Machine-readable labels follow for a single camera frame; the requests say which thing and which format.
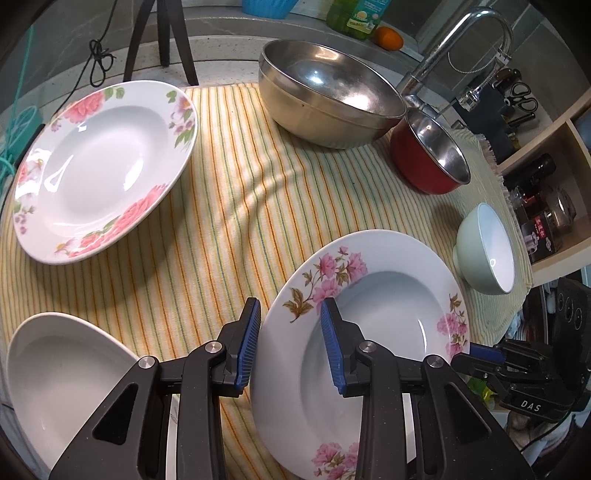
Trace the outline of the white plate grey leaf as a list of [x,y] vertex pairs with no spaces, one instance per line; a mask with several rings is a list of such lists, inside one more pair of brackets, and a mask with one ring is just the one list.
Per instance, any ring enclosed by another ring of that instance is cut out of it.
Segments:
[[158,361],[138,358],[100,328],[45,312],[16,330],[6,373],[17,420],[53,479],[171,479],[176,419],[144,452],[141,410]]

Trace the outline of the pale green ceramic bowl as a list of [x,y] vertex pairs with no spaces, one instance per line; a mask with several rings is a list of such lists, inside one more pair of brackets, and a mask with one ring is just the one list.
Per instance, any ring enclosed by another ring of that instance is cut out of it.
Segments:
[[453,262],[460,276],[480,293],[505,295],[512,291],[515,260],[510,239],[489,204],[478,204],[461,223]]

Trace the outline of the pink blossom deep plate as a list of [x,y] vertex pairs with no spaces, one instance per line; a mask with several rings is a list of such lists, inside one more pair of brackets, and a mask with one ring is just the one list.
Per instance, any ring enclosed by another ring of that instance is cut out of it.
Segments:
[[352,479],[358,456],[362,400],[342,397],[332,384],[320,320],[328,297],[365,338],[397,356],[450,360],[470,346],[460,286],[419,240],[366,230],[316,251],[266,314],[250,379],[264,446],[301,479]]

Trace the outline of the red steel bowl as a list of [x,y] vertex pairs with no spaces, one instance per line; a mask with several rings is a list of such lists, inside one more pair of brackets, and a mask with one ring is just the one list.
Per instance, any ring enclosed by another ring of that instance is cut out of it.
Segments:
[[468,161],[450,133],[417,108],[408,108],[393,129],[391,157],[404,179],[425,194],[447,194],[472,179]]

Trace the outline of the red rose deep plate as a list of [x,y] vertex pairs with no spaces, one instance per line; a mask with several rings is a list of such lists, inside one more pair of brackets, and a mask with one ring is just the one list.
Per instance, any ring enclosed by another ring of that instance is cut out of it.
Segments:
[[190,97],[164,82],[115,84],[71,104],[18,169],[12,220],[24,252],[65,265],[117,242],[174,186],[197,130]]

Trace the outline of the large steel bowl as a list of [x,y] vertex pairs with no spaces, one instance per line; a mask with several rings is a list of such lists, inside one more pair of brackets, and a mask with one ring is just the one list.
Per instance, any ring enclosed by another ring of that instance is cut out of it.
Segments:
[[315,145],[349,149],[383,137],[407,112],[380,73],[321,44],[273,40],[259,56],[259,94],[278,125]]

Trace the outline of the wooden shelf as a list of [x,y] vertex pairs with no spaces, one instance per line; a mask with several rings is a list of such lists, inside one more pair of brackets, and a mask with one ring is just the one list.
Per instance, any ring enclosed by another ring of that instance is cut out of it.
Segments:
[[557,280],[590,264],[590,150],[576,121],[590,112],[590,93],[585,92],[552,124],[509,159],[497,166],[506,176],[518,169],[551,158],[554,173],[540,182],[540,193],[526,208],[538,227],[552,225],[557,245],[543,259],[530,254],[533,285]]

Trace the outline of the yellow striped cloth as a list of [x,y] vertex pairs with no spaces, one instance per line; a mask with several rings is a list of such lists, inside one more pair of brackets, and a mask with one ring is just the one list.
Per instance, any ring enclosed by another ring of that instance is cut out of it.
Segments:
[[270,307],[311,254],[356,231],[409,234],[443,260],[461,220],[493,206],[515,255],[507,295],[466,289],[474,340],[493,344],[507,331],[533,284],[530,261],[489,165],[484,143],[455,137],[471,183],[443,196],[408,186],[388,163],[390,141],[328,150],[298,140],[264,111],[252,84],[194,88],[201,130],[179,183],[114,246],[70,266],[45,266],[19,246],[9,201],[1,217],[1,320],[11,338],[29,316],[61,311],[103,328],[132,352],[171,359],[187,353],[256,296]]

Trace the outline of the dark knife block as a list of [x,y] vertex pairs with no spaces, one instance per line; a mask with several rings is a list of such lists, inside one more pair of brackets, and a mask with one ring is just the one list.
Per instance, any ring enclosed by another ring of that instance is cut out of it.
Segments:
[[472,110],[463,108],[457,99],[452,106],[472,133],[483,135],[489,142],[497,164],[518,150],[510,136],[519,126],[536,118],[534,111],[525,112],[509,105],[505,97],[489,85],[481,92],[480,101]]

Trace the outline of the black scissors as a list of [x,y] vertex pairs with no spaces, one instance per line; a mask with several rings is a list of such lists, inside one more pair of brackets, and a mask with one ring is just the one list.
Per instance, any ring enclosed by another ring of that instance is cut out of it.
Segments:
[[512,111],[511,118],[507,121],[509,127],[517,128],[536,118],[539,103],[525,82],[516,81],[505,95],[504,102],[507,109]]

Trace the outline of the chrome faucet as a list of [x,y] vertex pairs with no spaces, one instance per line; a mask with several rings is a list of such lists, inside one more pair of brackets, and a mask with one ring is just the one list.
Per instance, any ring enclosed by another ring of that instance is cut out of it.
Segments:
[[[463,71],[458,69],[452,62],[451,50],[463,38],[463,36],[478,22],[492,19],[499,23],[502,29],[501,43],[496,48],[490,61],[483,67],[475,70]],[[486,71],[487,75],[475,87],[468,87],[460,96],[458,103],[466,111],[472,111],[480,102],[480,97],[485,86],[489,84],[495,75],[505,68],[511,60],[511,51],[514,36],[511,25],[496,10],[491,8],[478,7],[468,11],[460,20],[447,32],[442,39],[428,52],[418,66],[411,72],[408,72],[398,83],[397,90],[402,95],[408,106],[416,108],[436,119],[442,112],[422,100],[419,96],[424,87],[425,80],[430,73],[440,63],[446,59],[449,65],[462,75],[470,76]]]

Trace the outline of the orange fruit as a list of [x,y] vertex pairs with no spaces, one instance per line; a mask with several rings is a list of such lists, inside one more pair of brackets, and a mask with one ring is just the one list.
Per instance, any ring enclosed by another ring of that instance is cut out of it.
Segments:
[[378,27],[373,33],[372,39],[377,46],[387,51],[400,51],[405,45],[401,34],[387,26]]

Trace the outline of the green dish soap bottle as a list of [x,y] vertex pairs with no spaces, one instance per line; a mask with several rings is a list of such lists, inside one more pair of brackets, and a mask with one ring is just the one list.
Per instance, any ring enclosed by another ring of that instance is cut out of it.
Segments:
[[391,0],[335,0],[327,15],[332,30],[365,41],[382,21]]

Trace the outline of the black tripod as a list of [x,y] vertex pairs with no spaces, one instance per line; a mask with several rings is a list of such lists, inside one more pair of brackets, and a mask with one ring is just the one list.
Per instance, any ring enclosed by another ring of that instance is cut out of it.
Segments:
[[199,80],[193,62],[181,0],[143,0],[141,2],[128,47],[123,81],[127,82],[132,78],[141,39],[153,6],[156,6],[157,44],[160,65],[162,67],[168,67],[170,65],[170,36],[173,36],[187,83],[190,86],[198,86]]

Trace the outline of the blue plastic cup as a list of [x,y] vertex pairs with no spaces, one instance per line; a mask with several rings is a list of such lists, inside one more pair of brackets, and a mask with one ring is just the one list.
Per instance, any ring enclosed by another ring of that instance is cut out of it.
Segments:
[[283,20],[297,0],[242,0],[242,12],[260,18]]

